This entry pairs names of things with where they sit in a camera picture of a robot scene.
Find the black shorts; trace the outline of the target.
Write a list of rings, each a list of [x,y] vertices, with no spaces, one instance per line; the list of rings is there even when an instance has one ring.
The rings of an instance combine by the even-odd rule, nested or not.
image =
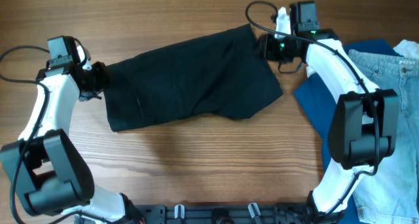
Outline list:
[[[250,25],[152,50],[108,66],[107,120],[120,132],[214,114],[248,119],[283,90],[253,47]]]

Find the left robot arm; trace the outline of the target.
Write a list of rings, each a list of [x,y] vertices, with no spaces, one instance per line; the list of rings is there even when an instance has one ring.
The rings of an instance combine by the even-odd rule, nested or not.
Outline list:
[[[13,218],[23,222],[16,209],[19,201],[29,215],[57,215],[60,221],[74,215],[80,223],[145,223],[126,195],[95,185],[68,137],[75,102],[98,98],[109,84],[104,63],[90,64],[74,37],[47,43],[51,59],[32,81],[38,94],[30,120],[16,142],[1,148]]]

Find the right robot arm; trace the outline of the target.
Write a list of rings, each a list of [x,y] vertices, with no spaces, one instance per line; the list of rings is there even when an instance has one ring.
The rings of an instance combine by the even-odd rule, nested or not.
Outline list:
[[[257,50],[266,60],[286,64],[300,58],[336,103],[328,132],[331,161],[319,185],[303,203],[275,205],[276,223],[337,223],[359,182],[377,173],[395,150],[398,97],[368,80],[345,53],[331,29],[321,29],[313,1],[274,8],[274,29],[265,28]]]

